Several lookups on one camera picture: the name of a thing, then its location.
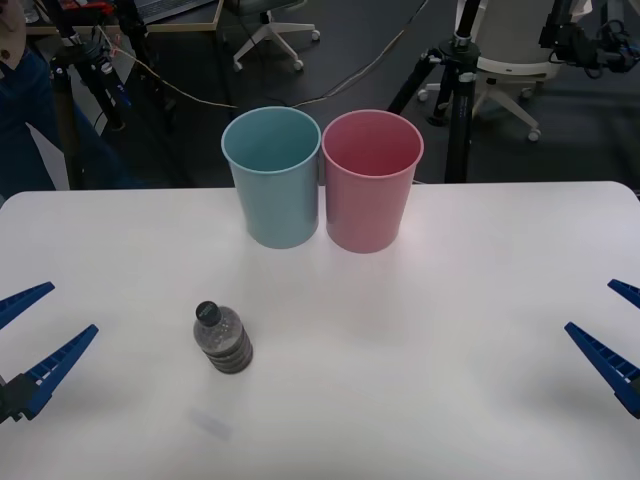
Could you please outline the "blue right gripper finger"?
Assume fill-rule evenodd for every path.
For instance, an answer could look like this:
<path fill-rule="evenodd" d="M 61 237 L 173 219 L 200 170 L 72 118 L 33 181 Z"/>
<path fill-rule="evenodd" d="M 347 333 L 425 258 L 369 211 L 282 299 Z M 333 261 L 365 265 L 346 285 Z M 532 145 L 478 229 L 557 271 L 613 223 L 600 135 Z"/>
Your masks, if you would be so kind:
<path fill-rule="evenodd" d="M 634 417 L 639 417 L 639 367 L 569 322 L 564 330 Z"/>
<path fill-rule="evenodd" d="M 638 287 L 627 284 L 617 279 L 612 279 L 607 286 L 629 301 L 636 308 L 640 308 L 640 290 Z"/>

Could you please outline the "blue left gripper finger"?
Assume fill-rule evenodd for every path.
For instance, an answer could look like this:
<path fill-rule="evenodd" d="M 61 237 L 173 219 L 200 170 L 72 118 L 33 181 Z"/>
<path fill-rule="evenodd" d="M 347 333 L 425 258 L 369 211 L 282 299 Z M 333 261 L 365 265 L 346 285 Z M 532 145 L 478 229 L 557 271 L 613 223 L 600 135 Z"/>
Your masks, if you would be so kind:
<path fill-rule="evenodd" d="M 54 290 L 51 282 L 45 282 L 0 301 L 0 329 L 3 329 L 33 304 Z"/>
<path fill-rule="evenodd" d="M 99 328 L 91 324 L 69 342 L 26 372 L 1 386 L 1 420 L 33 420 L 73 368 Z"/>

